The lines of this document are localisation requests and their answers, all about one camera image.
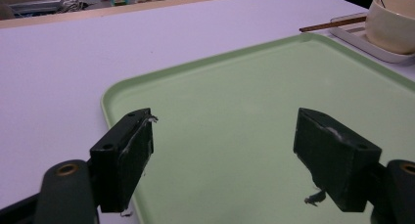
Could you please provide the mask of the green plastic tray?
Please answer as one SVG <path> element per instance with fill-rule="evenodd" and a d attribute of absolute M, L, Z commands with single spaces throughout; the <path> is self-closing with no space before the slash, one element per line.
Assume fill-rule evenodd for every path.
<path fill-rule="evenodd" d="M 108 124 L 147 108 L 154 151 L 134 202 L 141 224 L 369 224 L 305 198 L 317 190 L 294 154 L 298 111 L 338 120 L 415 161 L 415 82 L 322 35 L 301 34 L 121 81 Z"/>

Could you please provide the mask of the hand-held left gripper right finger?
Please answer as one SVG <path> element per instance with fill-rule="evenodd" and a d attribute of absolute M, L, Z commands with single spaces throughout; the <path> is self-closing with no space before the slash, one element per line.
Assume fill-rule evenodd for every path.
<path fill-rule="evenodd" d="M 317 205 L 331 198 L 344 212 L 365 209 L 365 179 L 378 164 L 381 148 L 323 112 L 300 108 L 294 153 L 320 189 L 305 198 L 306 203 Z"/>

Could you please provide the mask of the wooden table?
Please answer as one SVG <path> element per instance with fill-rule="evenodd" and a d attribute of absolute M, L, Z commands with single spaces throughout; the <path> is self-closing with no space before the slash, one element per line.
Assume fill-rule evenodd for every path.
<path fill-rule="evenodd" d="M 3 20 L 3 21 L 0 21 L 0 29 L 35 25 L 35 24 L 43 24 L 43 23 L 51 23 L 51 22 L 67 22 L 67 21 L 76 21 L 76 20 L 84 20 L 84 19 L 91 19 L 91 18 L 102 18 L 102 17 L 112 16 L 112 15 L 117 15 L 117 14 L 153 10 L 157 8 L 171 7 L 171 6 L 176 6 L 176 5 L 185 5 L 185 4 L 191 4 L 191 3 L 197 3 L 197 2 L 206 2 L 206 1 L 212 1 L 212 0 L 161 0 L 161 1 L 156 1 L 156 2 L 141 3 L 141 4 L 134 4 L 134 5 L 128 5 L 128 6 L 120 6 L 120 7 L 103 8 L 103 9 L 81 11 L 81 12 L 74 12 L 74 13 L 68 13 L 68 14 L 58 14 L 58 15 L 50 15 L 50 16 L 35 17 L 35 18 Z"/>

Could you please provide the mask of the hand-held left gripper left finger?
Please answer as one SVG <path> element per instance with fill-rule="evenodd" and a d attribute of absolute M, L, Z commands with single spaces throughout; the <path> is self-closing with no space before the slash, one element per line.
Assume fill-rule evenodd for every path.
<path fill-rule="evenodd" d="M 157 121 L 150 108 L 129 112 L 90 149 L 94 198 L 102 212 L 127 210 L 154 152 L 153 123 Z"/>

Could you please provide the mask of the cream ceramic bowl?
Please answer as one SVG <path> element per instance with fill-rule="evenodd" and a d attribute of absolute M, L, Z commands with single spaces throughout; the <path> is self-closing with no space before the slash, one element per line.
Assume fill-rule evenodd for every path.
<path fill-rule="evenodd" d="M 382 49 L 415 53 L 415 0 L 373 0 L 365 30 L 368 40 Z"/>

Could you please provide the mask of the beige cup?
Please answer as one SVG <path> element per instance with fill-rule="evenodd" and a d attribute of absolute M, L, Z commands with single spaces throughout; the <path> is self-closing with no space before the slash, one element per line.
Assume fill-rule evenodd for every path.
<path fill-rule="evenodd" d="M 364 13 L 354 14 L 354 15 L 349 15 L 349 16 L 344 16 L 344 17 L 339 17 L 339 18 L 333 18 L 330 20 L 330 22 L 347 20 L 347 19 L 358 18 L 358 17 L 363 17 L 363 16 L 366 16 L 366 15 Z M 343 26 L 332 27 L 330 29 L 330 32 L 333 35 L 337 36 L 338 38 L 341 38 L 343 41 L 351 44 L 352 46 L 387 63 L 399 64 L 402 62 L 406 62 L 411 58 L 415 58 L 415 53 L 408 54 L 408 55 L 396 54 L 393 52 L 389 52 L 385 49 L 382 49 L 376 46 L 375 44 L 371 43 L 366 36 L 365 22 L 358 22 L 358 23 L 352 23 L 352 24 L 347 24 Z"/>

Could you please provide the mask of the brown wooden chopstick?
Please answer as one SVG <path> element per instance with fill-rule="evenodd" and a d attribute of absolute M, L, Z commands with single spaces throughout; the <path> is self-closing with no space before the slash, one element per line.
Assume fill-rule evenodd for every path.
<path fill-rule="evenodd" d="M 316 25 L 307 26 L 307 27 L 301 27 L 301 28 L 299 28 L 299 31 L 300 32 L 309 32 L 309 31 L 313 31 L 313 30 L 326 29 L 326 28 L 330 28 L 330 27 L 343 26 L 343 25 L 347 25 L 347 24 L 365 22 L 365 21 L 366 21 L 366 16 L 363 16 L 363 17 L 352 18 L 352 19 L 347 19 L 347 20 L 327 22 L 327 23 L 321 23 L 321 24 L 316 24 Z"/>

